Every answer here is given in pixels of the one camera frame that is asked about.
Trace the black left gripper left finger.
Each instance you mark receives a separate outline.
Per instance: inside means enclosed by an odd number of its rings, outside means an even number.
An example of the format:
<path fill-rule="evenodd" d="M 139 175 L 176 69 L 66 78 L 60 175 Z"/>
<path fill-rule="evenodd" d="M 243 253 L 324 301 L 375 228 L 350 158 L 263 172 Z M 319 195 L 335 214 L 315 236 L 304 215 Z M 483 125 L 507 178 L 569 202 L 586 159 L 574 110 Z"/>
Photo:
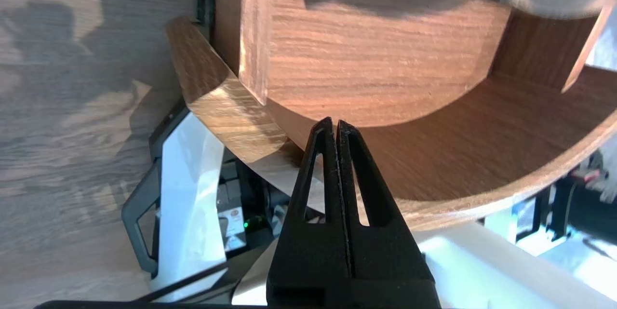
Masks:
<path fill-rule="evenodd" d="M 322 156 L 326 221 L 312 224 L 306 209 L 317 156 Z M 351 275 L 349 189 L 341 149 L 330 117 L 313 126 L 308 138 L 286 219 L 268 273 L 269 288 L 323 288 L 325 278 Z"/>

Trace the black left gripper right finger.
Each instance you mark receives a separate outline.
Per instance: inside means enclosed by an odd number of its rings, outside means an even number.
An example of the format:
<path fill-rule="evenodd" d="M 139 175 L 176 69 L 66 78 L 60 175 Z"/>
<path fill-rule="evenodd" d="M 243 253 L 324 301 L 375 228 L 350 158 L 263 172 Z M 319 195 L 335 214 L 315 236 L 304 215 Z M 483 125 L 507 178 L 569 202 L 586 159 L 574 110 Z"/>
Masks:
<path fill-rule="evenodd" d="M 336 148 L 352 276 L 434 280 L 360 131 L 340 121 Z"/>

